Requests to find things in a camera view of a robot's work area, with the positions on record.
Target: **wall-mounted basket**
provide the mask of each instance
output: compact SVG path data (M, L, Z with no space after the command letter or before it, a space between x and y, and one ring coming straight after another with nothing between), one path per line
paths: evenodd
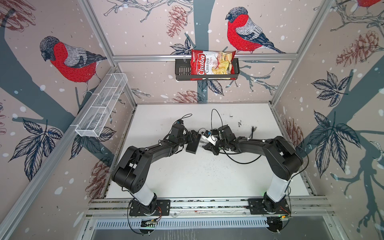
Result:
M99 137L126 84L124 73L112 73L76 127L76 133L81 137Z
M190 81L196 78L202 78L203 80L225 80L220 78L235 78L237 79L240 73L239 60L234 58L232 61L232 67L235 70L235 74L211 74L211 75L191 75L191 59L176 59L175 75L178 81Z

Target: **bird head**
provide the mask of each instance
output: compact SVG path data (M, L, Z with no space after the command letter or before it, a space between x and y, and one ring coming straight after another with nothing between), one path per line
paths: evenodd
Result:
M243 14L248 15L248 11L244 7L235 7L229 11L225 20L228 20L230 23L233 23L238 16Z
M48 36L41 41L40 51L41 51L41 56L43 57L44 61L46 61L48 59L51 61L56 60L53 48L59 42L60 41L53 36Z

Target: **white wire mesh basket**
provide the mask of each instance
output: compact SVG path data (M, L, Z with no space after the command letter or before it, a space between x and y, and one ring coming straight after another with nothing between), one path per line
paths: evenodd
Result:
M127 84L127 76L124 73L111 74L91 107L76 127L75 131L77 134L81 137L100 136L125 84Z

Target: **bird mural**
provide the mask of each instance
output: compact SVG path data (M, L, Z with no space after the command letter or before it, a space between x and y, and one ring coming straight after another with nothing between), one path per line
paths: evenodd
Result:
M252 22L244 7L231 9L225 19L228 20L228 41L238 52L252 53L256 49L269 48L278 53L284 53L277 49L265 36L263 30Z
M352 1L352 0L345 0L345 1L341 2L339 5L342 5L342 4L347 3L347 2L349 2L349 1ZM352 10L351 15L354 15L355 11L356 11L359 7L365 7L365 8L367 9L367 14L366 14L366 15L368 15L368 14L372 14L371 12L368 11L368 8L369 8L370 6L372 6L372 5L376 4L376 3L378 3L378 2L381 1L381 0L355 0L355 1L357 2L357 6L356 6L356 8L355 8L355 6L352 7L352 9L354 9L354 10Z
M88 81L93 75L98 77L96 68L102 60L107 59L99 54L88 52L84 48L72 47L60 42L53 36L48 36L41 41L40 51L44 61L50 60L66 79L87 84L83 97L86 93L92 93L88 90Z

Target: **bird wing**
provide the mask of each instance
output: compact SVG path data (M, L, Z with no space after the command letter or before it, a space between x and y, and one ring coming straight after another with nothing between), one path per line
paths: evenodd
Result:
M64 43L68 52L68 57L64 61L64 64L71 68L82 68L87 62L87 51L84 48L72 47Z
M244 26L240 26L235 28L237 34L240 35L241 38L252 41L260 36L263 33L263 30L254 24L250 17L248 17L248 21Z

